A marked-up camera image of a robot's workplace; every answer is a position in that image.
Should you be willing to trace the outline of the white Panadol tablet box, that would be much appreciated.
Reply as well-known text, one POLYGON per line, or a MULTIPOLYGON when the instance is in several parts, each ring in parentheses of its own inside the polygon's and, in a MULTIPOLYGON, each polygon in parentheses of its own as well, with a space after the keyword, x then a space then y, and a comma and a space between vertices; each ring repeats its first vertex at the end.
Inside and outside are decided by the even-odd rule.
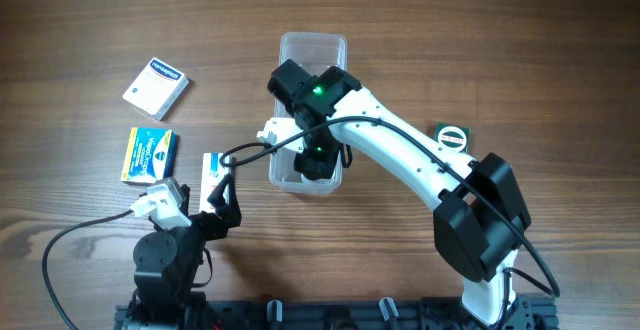
POLYGON ((231 172, 227 167, 219 164, 221 153, 204 153, 201 171, 201 186, 199 211, 214 213, 214 207, 208 202, 208 197, 222 182, 223 178, 231 172))

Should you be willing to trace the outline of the blue Vicks VapoDrops box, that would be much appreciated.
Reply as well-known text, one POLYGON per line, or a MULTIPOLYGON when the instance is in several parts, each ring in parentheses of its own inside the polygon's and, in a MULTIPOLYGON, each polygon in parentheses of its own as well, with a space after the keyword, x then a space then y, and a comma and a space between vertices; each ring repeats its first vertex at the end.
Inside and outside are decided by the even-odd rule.
POLYGON ((176 134, 172 130, 132 127, 121 181, 147 185, 170 177, 176 143, 176 134))

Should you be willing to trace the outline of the small green square box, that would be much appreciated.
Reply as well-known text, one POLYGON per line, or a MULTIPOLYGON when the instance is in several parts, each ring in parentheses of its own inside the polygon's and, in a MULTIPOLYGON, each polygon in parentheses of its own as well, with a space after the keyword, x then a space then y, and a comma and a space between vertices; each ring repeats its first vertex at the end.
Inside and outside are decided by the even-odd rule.
POLYGON ((452 151, 467 153, 470 129, 454 124, 438 123, 434 132, 434 140, 452 151))

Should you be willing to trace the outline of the white Hansaplast plaster box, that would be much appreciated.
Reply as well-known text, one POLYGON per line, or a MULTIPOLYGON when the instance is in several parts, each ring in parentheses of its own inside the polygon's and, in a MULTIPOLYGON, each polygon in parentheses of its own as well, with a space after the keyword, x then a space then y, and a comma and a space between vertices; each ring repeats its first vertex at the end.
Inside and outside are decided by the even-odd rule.
POLYGON ((153 57, 122 98, 156 121, 161 121, 189 85, 180 70, 153 57))

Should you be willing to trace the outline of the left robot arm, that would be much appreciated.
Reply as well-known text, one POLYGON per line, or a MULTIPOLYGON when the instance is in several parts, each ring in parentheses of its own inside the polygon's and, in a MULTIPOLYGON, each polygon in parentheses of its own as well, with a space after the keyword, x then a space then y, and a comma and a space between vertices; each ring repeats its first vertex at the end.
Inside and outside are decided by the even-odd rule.
POLYGON ((154 231, 133 251, 136 289, 116 311, 116 329, 222 329, 195 276, 200 265, 212 263, 206 243, 223 239, 241 224, 241 211, 231 174, 225 175, 207 201, 211 212, 188 213, 190 188, 173 177, 150 185, 130 209, 147 217, 154 231))

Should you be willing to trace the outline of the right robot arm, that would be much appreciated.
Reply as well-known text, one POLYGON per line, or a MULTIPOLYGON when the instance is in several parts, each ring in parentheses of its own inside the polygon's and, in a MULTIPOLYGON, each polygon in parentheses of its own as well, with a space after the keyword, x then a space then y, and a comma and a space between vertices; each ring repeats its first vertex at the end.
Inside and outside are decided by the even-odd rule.
POLYGON ((463 308, 502 327, 515 299, 507 269, 531 223, 511 166, 494 153, 476 161, 446 149, 336 66, 315 76, 287 60, 267 89, 293 119, 270 134, 293 148, 294 170, 329 179, 341 151, 354 147, 396 176, 432 210, 436 249, 464 279, 463 308))

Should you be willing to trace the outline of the clear plastic container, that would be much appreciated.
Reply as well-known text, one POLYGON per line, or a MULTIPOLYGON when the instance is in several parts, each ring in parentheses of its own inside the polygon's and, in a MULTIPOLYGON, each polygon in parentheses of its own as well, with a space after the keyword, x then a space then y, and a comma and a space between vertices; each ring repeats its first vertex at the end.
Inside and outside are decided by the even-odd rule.
MULTIPOLYGON (((320 75, 331 66, 346 70, 348 46, 339 34, 289 32, 282 36, 279 63, 292 59, 312 75, 320 75)), ((337 163, 330 179, 311 181, 294 169, 295 153, 278 150, 270 158, 269 180, 284 192, 298 194, 329 194, 342 181, 343 168, 337 163)))

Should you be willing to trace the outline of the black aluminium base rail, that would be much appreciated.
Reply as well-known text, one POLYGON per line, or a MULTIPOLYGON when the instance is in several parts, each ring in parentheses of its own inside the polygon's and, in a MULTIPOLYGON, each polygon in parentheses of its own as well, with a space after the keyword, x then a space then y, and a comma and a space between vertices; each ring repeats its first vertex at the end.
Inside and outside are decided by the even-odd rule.
POLYGON ((121 306, 116 329, 482 329, 458 298, 422 298, 397 301, 385 311, 382 302, 269 303, 211 301, 207 307, 187 312, 183 322, 145 318, 121 306))

